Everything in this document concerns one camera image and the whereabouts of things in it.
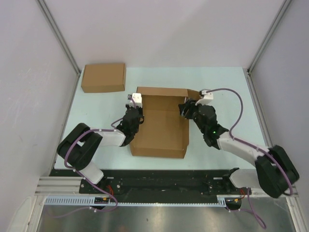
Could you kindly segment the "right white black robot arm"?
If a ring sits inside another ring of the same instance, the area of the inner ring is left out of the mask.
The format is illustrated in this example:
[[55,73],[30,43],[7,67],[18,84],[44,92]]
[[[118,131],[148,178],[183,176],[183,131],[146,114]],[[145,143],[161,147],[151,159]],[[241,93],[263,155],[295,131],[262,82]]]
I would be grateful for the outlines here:
[[292,184],[299,180],[299,173],[283,147],[261,148],[233,137],[230,130],[218,123],[213,106],[188,99],[178,107],[181,116],[195,122],[207,146],[230,152],[253,165],[259,186],[268,196],[287,195],[288,189],[293,194]]

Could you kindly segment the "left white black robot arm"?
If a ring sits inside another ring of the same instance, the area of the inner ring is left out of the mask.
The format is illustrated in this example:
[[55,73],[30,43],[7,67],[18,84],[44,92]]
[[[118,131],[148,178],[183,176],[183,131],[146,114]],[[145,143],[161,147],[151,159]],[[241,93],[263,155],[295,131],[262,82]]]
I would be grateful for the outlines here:
[[96,193],[102,193],[107,182],[104,174],[92,158],[99,146],[129,145],[139,131],[144,121],[142,104],[126,105],[125,115],[118,120],[113,129],[92,129],[85,123],[79,123],[67,137],[58,145],[56,152],[64,159],[67,168],[75,170],[84,179],[90,181],[90,188]]

